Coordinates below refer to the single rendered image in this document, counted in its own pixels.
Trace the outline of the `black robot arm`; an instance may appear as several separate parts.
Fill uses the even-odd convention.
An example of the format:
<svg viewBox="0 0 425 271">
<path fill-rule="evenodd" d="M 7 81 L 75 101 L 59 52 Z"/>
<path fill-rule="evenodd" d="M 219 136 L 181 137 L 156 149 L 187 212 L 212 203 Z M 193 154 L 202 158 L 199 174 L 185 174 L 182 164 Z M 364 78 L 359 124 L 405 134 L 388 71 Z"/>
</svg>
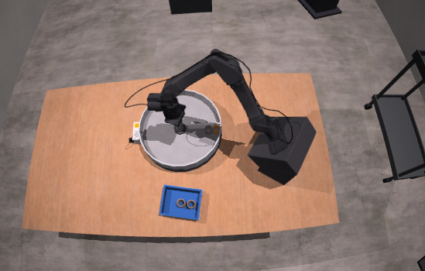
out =
<svg viewBox="0 0 425 271">
<path fill-rule="evenodd" d="M 149 93 L 147 98 L 148 110 L 163 111 L 165 118 L 172 119 L 170 113 L 176 113 L 180 109 L 178 99 L 176 98 L 180 95 L 180 92 L 207 75 L 217 72 L 221 79 L 235 92 L 242 107 L 245 109 L 248 123 L 252 127 L 252 130 L 263 132 L 269 137 L 272 152 L 275 155 L 286 149 L 288 145 L 279 120 L 277 118 L 273 120 L 277 125 L 274 124 L 270 116 L 265 115 L 262 108 L 258 106 L 245 81 L 239 62 L 229 55 L 222 54 L 223 52 L 218 49 L 213 49 L 211 54 L 216 52 L 218 53 L 203 59 L 190 69 L 167 80 L 160 93 Z"/>
</svg>

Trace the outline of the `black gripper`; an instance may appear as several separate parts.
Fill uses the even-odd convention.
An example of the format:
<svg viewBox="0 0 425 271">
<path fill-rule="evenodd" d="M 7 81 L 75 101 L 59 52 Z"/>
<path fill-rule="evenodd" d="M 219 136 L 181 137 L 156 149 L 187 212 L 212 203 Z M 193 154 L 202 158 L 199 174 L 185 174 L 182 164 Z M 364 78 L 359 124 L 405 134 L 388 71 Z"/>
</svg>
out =
<svg viewBox="0 0 425 271">
<path fill-rule="evenodd" d="M 182 122 L 183 117 L 185 116 L 185 111 L 184 111 L 185 108 L 186 108 L 186 105 L 180 104 L 180 109 L 178 110 L 178 112 L 170 113 L 172 119 L 165 118 L 164 120 L 165 123 L 168 123 L 168 124 L 170 123 L 172 125 L 179 126 Z"/>
</svg>

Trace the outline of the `blue tray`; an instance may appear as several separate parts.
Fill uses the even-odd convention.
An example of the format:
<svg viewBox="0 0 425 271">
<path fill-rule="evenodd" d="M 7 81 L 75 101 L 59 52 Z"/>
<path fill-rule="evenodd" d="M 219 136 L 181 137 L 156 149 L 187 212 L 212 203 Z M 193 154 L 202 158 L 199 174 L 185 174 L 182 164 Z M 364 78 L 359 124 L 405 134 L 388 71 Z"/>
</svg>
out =
<svg viewBox="0 0 425 271">
<path fill-rule="evenodd" d="M 200 192 L 195 192 L 194 190 L 200 191 Z M 202 196 L 201 189 L 163 185 L 163 195 L 162 195 L 159 214 L 172 216 L 172 217 L 178 217 L 178 218 L 188 218 L 188 219 L 198 220 L 199 214 L 200 214 L 200 207 L 201 207 L 201 196 Z M 185 207 L 181 208 L 177 205 L 178 199 L 185 200 L 186 202 Z M 187 206 L 187 202 L 190 200 L 196 203 L 196 207 L 193 209 L 191 208 L 194 206 L 194 202 L 189 203 L 190 208 Z"/>
</svg>

